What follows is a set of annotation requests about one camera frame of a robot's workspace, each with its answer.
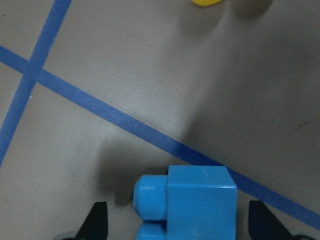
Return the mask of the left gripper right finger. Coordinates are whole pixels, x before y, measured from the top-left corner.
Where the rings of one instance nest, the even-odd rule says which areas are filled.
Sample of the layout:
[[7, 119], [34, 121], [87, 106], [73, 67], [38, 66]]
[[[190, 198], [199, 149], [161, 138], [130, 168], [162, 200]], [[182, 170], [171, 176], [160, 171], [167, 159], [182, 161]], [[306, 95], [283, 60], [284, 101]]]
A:
[[258, 200], [249, 202], [248, 232], [252, 240], [291, 240], [293, 238], [267, 206]]

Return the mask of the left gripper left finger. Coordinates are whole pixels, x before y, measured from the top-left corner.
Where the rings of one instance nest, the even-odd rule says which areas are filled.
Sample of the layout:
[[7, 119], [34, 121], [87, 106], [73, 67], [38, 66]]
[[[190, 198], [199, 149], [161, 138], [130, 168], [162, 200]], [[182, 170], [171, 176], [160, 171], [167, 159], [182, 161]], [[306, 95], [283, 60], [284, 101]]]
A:
[[106, 240], [108, 238], [108, 206], [106, 201], [95, 202], [75, 240]]

